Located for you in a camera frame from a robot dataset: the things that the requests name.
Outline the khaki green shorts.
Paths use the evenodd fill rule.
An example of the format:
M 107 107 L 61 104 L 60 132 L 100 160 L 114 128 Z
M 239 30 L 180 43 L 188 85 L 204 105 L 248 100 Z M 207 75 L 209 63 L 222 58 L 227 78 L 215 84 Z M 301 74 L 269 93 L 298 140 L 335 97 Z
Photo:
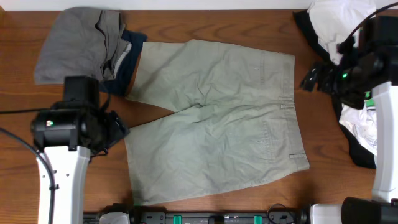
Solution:
M 125 139 L 134 201 L 185 200 L 307 170 L 293 55 L 191 40 L 146 42 L 128 96 L 171 115 Z

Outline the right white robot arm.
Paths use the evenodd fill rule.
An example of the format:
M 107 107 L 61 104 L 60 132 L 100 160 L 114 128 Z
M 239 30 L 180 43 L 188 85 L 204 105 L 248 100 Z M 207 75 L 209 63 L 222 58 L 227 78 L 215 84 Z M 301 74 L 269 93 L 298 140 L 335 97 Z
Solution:
M 338 47 L 339 65 L 316 64 L 301 88 L 320 90 L 352 107 L 364 105 L 371 92 L 377 114 L 377 164 L 372 198 L 347 197 L 341 204 L 314 204 L 307 223 L 397 223 L 397 18 L 372 13 L 356 28 L 354 38 Z

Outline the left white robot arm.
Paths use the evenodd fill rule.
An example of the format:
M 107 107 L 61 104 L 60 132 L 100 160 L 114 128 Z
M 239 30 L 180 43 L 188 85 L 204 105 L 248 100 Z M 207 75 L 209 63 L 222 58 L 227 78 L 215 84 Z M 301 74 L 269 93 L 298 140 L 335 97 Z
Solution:
M 82 223 L 88 164 L 129 134 L 115 111 L 46 109 L 32 121 L 40 174 L 39 223 Z

